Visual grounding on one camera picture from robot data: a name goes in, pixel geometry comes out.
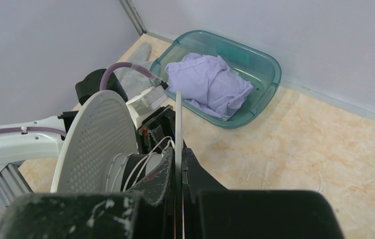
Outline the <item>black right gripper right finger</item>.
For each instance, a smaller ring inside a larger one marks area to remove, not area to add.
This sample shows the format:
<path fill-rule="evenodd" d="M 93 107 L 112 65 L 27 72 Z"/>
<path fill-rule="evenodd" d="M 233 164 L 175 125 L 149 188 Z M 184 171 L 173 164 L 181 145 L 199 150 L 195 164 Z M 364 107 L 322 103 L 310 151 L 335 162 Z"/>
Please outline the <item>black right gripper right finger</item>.
<path fill-rule="evenodd" d="M 187 239 L 342 239 L 332 207 L 307 190 L 229 190 L 182 151 Z"/>

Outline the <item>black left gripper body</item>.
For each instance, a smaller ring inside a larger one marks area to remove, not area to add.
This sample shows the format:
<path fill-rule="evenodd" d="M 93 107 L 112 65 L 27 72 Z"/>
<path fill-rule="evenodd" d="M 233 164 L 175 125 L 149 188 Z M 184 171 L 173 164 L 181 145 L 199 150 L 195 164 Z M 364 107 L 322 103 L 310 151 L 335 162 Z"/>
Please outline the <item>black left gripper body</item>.
<path fill-rule="evenodd" d="M 169 136 L 175 142 L 176 112 L 171 105 L 160 107 L 142 121 L 136 130 L 136 141 L 140 154 L 149 153 L 163 138 Z"/>

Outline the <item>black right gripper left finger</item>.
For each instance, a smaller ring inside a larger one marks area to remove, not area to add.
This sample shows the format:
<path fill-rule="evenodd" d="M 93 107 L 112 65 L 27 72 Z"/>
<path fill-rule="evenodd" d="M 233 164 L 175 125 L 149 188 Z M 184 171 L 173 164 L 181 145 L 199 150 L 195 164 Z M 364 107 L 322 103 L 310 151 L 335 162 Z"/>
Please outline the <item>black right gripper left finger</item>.
<path fill-rule="evenodd" d="M 119 193 L 32 193 L 0 219 L 0 239 L 172 239 L 174 152 Z"/>

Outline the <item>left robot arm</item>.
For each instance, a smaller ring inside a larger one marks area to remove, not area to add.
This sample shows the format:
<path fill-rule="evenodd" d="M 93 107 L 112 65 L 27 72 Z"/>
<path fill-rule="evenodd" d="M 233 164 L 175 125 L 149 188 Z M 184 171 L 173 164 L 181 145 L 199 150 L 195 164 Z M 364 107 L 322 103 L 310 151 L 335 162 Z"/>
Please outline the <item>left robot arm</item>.
<path fill-rule="evenodd" d="M 0 126 L 0 164 L 57 157 L 51 191 L 14 196 L 0 206 L 0 239 L 180 239 L 181 114 L 176 135 L 159 140 L 134 165 L 140 149 L 132 112 L 141 115 L 159 97 L 127 101 L 106 85 L 73 115 Z"/>

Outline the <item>white perforated cable spool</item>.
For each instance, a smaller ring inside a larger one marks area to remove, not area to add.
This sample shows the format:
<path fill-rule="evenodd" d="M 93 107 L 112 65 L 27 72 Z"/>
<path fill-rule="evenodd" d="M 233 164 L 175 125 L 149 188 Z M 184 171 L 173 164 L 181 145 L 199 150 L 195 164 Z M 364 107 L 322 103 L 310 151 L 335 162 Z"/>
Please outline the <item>white perforated cable spool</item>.
<path fill-rule="evenodd" d="M 171 139 L 168 148 L 165 149 L 174 152 L 174 170 L 171 177 L 174 239 L 181 239 L 184 229 L 183 145 L 182 112 L 177 109 L 175 142 Z M 59 154 L 51 191 L 119 193 L 112 189 L 111 180 L 118 172 L 116 160 L 119 157 L 133 156 L 136 152 L 135 128 L 122 97 L 110 90 L 97 92 L 87 100 L 72 122 Z M 122 192 L 133 186 L 125 187 Z"/>

